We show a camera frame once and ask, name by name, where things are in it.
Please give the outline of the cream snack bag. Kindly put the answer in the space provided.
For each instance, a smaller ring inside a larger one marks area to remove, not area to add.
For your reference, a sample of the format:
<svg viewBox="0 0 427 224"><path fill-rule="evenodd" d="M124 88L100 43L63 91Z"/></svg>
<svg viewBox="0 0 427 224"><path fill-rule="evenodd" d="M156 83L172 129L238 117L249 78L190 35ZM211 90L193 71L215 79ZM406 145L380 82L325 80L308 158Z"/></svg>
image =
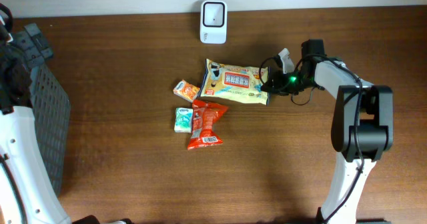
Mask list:
<svg viewBox="0 0 427 224"><path fill-rule="evenodd" d="M270 94L262 91L269 68L241 67L205 60L200 97L215 97L245 104L267 105Z"/></svg>

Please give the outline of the red snack bag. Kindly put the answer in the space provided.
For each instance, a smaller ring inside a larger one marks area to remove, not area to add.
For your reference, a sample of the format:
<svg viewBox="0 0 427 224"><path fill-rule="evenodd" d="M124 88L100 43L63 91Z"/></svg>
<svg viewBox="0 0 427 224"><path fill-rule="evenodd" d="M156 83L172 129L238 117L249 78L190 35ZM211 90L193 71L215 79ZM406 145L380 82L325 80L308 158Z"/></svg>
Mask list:
<svg viewBox="0 0 427 224"><path fill-rule="evenodd" d="M227 112L228 107L218 103L195 100L192 108L192 133L187 149L221 145L223 141L214 133L213 126Z"/></svg>

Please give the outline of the orange tissue pack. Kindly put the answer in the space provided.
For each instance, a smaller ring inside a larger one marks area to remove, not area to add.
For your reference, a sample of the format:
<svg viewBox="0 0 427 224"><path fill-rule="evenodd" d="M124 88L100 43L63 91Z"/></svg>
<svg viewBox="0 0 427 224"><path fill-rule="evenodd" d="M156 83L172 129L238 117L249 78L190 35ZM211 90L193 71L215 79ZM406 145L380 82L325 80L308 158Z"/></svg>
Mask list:
<svg viewBox="0 0 427 224"><path fill-rule="evenodd" d="M199 95L200 88L181 80L173 89L173 93L192 103Z"/></svg>

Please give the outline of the green tissue pack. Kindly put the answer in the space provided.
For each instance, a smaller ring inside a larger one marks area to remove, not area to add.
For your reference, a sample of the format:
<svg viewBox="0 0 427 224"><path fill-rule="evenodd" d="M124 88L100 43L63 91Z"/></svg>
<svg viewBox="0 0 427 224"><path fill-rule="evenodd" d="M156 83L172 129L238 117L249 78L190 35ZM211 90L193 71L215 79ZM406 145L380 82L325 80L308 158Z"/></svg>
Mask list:
<svg viewBox="0 0 427 224"><path fill-rule="evenodd" d="M193 109L178 107L175 110L174 131L176 133L191 133Z"/></svg>

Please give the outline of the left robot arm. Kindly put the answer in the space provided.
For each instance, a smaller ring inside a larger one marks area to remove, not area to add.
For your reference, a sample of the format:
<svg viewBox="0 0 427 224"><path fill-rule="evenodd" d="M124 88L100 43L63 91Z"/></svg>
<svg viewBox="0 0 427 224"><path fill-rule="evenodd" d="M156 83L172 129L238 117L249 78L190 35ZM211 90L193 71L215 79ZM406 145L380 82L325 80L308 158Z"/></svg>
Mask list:
<svg viewBox="0 0 427 224"><path fill-rule="evenodd" d="M32 23L13 34L1 6L1 218L71 223L57 194L68 130L68 96L45 65L51 48Z"/></svg>

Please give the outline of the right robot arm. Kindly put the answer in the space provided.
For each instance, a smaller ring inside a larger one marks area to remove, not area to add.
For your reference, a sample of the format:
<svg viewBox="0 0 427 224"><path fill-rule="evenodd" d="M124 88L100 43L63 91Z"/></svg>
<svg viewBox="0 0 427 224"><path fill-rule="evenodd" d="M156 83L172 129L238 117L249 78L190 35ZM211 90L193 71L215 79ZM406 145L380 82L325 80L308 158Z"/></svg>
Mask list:
<svg viewBox="0 0 427 224"><path fill-rule="evenodd" d="M261 90L294 97L319 89L336 100L331 128L336 165L314 223L356 223L368 176L394 141L393 92L389 86L363 80L341 58L326 55L321 39L304 41L301 52L297 63L287 49L274 55L271 60L278 70L261 80Z"/></svg>

